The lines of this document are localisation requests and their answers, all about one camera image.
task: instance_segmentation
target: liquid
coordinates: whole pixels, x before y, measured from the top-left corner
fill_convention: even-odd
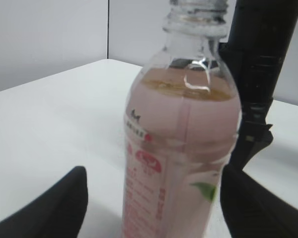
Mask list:
[[[191,90],[208,85],[209,90]],[[240,103],[204,72],[151,69],[126,108],[123,238],[201,238],[236,143]]]

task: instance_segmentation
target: plastic bottle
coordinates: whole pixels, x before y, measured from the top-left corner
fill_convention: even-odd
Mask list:
[[[218,54],[225,0],[171,0],[165,47],[124,115],[122,238],[201,238],[235,146],[240,101]]]

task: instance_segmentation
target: black object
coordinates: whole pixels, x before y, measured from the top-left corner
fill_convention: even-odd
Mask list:
[[[298,210],[233,165],[223,172],[221,205],[233,238],[298,238]]]
[[[220,55],[240,95],[243,119],[231,163],[242,169],[273,137],[265,118],[298,19],[298,0],[237,0]]]
[[[221,186],[223,215],[233,238],[298,238],[298,210],[242,171],[273,141],[265,118],[297,19],[298,0],[237,0],[228,43],[220,48],[243,112]]]
[[[0,238],[76,238],[88,203],[84,167],[75,167],[29,205],[0,222]]]

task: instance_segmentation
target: white table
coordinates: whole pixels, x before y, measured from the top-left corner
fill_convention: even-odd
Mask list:
[[[89,205],[79,237],[117,237],[122,118],[139,70],[107,59],[0,92],[0,220],[84,165]],[[275,140],[245,170],[298,208],[298,107],[275,101],[267,122],[274,124]],[[230,236],[217,202],[207,238],[218,237]]]

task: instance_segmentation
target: bottle label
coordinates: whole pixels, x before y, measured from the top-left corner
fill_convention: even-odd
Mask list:
[[[186,166],[148,147],[155,137],[127,116],[125,130],[122,238],[201,237],[224,163]]]
[[[125,181],[125,238],[154,238],[162,218],[165,188],[161,186],[165,160],[127,142]]]

